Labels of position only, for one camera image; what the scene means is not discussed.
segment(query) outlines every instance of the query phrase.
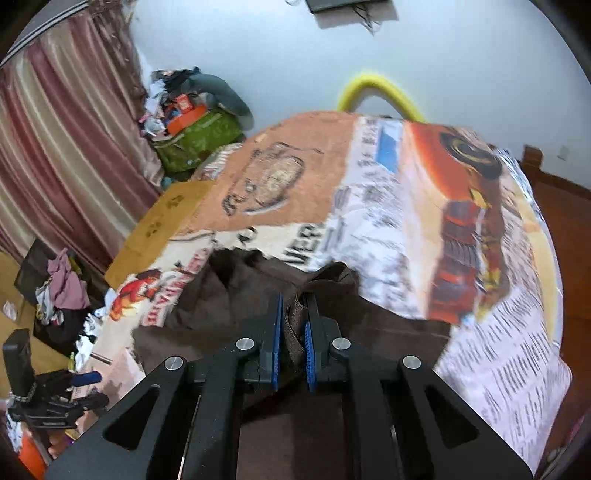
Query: brown cloth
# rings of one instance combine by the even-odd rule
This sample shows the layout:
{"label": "brown cloth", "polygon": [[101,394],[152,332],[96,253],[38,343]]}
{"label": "brown cloth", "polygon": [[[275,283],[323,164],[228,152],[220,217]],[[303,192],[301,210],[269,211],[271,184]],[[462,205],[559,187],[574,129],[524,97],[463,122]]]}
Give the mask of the brown cloth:
{"label": "brown cloth", "polygon": [[[343,263],[307,274],[259,251],[236,249],[211,255],[163,327],[134,331],[136,353],[146,373],[171,355],[191,361],[214,353],[235,341],[245,319],[267,311],[272,292],[281,292],[288,357],[282,372],[299,371],[306,361],[306,312],[298,298],[307,291],[316,295],[321,315],[337,320],[343,336],[380,356],[416,355],[432,367],[449,338],[447,323],[405,319],[359,297],[356,274]],[[238,480],[345,478],[340,395],[310,395],[301,380],[245,404]]]}
{"label": "brown cloth", "polygon": [[181,294],[164,326],[134,331],[135,351],[145,372],[171,355],[188,361],[216,352],[240,334],[245,319],[266,313],[273,293],[284,298],[283,350],[290,367],[305,363],[301,338],[306,309],[303,292],[316,295],[321,315],[335,319],[341,334],[376,355],[397,360],[415,355],[433,366],[449,338],[444,322],[409,320],[358,295],[355,272],[343,263],[308,274],[257,250],[215,251]]}

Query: black metal bracket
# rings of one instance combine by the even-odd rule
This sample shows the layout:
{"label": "black metal bracket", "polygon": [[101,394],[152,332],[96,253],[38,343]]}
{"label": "black metal bracket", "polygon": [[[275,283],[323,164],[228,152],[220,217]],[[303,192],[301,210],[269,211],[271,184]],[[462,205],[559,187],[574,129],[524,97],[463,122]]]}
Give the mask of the black metal bracket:
{"label": "black metal bracket", "polygon": [[[318,392],[343,395],[349,472],[360,480],[531,479],[527,465],[431,369],[340,336],[308,305]],[[196,362],[171,357],[69,447],[47,480],[233,480],[242,400],[276,387],[281,297],[243,337]]]}

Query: black object on wall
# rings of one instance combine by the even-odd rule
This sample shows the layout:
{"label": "black object on wall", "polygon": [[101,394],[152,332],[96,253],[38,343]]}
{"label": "black object on wall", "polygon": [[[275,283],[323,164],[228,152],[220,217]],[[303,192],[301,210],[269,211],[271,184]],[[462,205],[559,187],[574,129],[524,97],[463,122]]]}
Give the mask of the black object on wall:
{"label": "black object on wall", "polygon": [[375,2],[383,2],[386,0],[306,0],[308,8],[315,14],[324,10],[338,7],[351,7],[358,4],[368,4]]}

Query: curtain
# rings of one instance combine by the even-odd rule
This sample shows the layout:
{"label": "curtain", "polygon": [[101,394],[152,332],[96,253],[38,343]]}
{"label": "curtain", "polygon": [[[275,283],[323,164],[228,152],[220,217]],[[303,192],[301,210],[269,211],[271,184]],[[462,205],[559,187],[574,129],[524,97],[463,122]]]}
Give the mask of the curtain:
{"label": "curtain", "polygon": [[0,71],[0,248],[17,260],[36,237],[104,272],[157,199],[134,54],[120,2],[103,0]]}

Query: cartoon illustration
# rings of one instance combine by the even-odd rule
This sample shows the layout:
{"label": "cartoon illustration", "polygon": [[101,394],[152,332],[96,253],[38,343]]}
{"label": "cartoon illustration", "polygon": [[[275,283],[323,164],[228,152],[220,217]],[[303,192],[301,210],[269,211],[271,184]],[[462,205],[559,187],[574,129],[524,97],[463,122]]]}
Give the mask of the cartoon illustration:
{"label": "cartoon illustration", "polygon": [[253,151],[248,165],[222,201],[226,215],[238,211],[256,215],[283,205],[287,192],[304,172],[304,161],[297,156],[302,151],[282,142]]}
{"label": "cartoon illustration", "polygon": [[501,162],[456,129],[419,124],[411,129],[422,168],[446,199],[440,204],[443,249],[427,318],[456,324],[473,314],[482,320],[509,292],[501,250]]}
{"label": "cartoon illustration", "polygon": [[162,272],[158,269],[147,270],[136,275],[136,280],[125,285],[111,306],[109,316],[117,322],[126,315],[126,310],[133,309],[134,304],[151,300],[160,289]]}

